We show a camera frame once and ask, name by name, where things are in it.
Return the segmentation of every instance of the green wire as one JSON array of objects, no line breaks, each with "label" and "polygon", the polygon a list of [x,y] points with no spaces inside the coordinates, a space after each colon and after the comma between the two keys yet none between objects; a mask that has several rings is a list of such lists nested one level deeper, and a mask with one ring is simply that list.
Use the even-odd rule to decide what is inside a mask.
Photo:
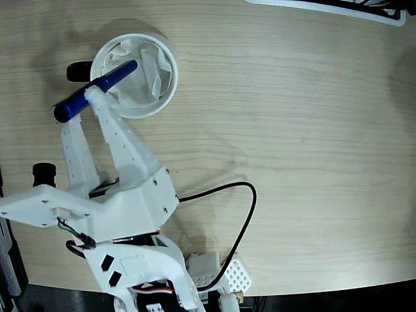
[{"label": "green wire", "polygon": [[81,234],[80,233],[78,233],[78,232],[76,232],[74,229],[72,229],[72,228],[70,228],[70,227],[68,227],[68,226],[66,226],[59,218],[58,218],[58,227],[60,228],[60,229],[64,229],[65,231],[68,231],[68,232],[70,232],[70,233],[72,233],[72,234],[74,234],[75,236],[78,236],[78,237],[80,237],[81,236]]}]

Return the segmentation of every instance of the blue marker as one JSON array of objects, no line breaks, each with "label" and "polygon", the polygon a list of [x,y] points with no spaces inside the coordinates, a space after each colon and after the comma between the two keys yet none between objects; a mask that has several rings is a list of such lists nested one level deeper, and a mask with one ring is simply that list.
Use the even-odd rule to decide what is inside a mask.
[{"label": "blue marker", "polygon": [[119,83],[129,74],[133,73],[137,69],[137,66],[138,65],[135,60],[129,60],[105,75],[95,78],[90,83],[84,85],[82,88],[78,89],[73,94],[55,105],[55,109],[53,111],[55,119],[62,123],[70,121],[88,105],[88,101],[84,97],[84,93],[87,88],[90,86],[97,86],[103,92],[107,92],[112,86]]}]

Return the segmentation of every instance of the wood grain surface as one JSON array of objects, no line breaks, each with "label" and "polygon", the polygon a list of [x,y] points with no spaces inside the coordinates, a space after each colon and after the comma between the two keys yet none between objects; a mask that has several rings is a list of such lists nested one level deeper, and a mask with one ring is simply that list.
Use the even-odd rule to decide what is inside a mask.
[{"label": "wood grain surface", "polygon": [[[171,103],[129,120],[180,196],[247,180],[257,210],[239,248],[251,295],[416,278],[416,19],[396,28],[242,0],[4,0],[0,165],[4,192],[34,163],[68,186],[50,107],[79,85],[65,69],[118,34],[154,30],[177,48]],[[92,112],[83,126],[115,177]],[[180,205],[164,227],[184,254],[227,254],[250,206],[239,188]],[[13,223],[31,283],[98,291],[58,228]]]}]

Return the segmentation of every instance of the paper cup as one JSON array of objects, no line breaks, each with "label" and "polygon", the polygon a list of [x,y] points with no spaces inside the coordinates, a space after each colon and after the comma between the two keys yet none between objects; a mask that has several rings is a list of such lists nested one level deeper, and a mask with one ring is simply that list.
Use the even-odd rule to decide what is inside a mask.
[{"label": "paper cup", "polygon": [[168,91],[159,98],[155,103],[149,104],[145,107],[117,107],[117,113],[124,118],[145,118],[159,112],[165,107],[174,96],[176,91],[178,76],[179,76],[179,64],[177,53],[173,45],[164,36],[156,34],[154,32],[142,32],[136,34],[123,34],[107,42],[97,53],[91,65],[90,78],[91,81],[95,78],[101,77],[101,69],[103,68],[105,57],[110,51],[119,43],[126,39],[141,39],[153,42],[159,46],[165,53],[168,61],[172,66],[172,81],[168,88]]}]

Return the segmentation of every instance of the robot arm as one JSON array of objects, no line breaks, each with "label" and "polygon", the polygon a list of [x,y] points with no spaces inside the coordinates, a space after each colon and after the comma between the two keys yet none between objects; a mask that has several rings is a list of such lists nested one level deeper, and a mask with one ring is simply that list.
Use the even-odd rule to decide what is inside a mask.
[{"label": "robot arm", "polygon": [[233,260],[227,276],[198,292],[197,287],[208,285],[220,272],[219,257],[193,255],[185,264],[181,250],[159,233],[179,203],[169,171],[111,109],[113,97],[91,85],[83,99],[99,121],[119,178],[110,183],[106,172],[97,171],[81,119],[75,115],[60,126],[69,189],[38,185],[2,198],[3,217],[38,227],[64,220],[94,238],[94,246],[85,248],[83,255],[101,290],[116,297],[117,311],[203,312],[200,295],[207,297],[211,291],[218,294],[221,311],[239,311],[231,292],[251,285],[244,264]]}]

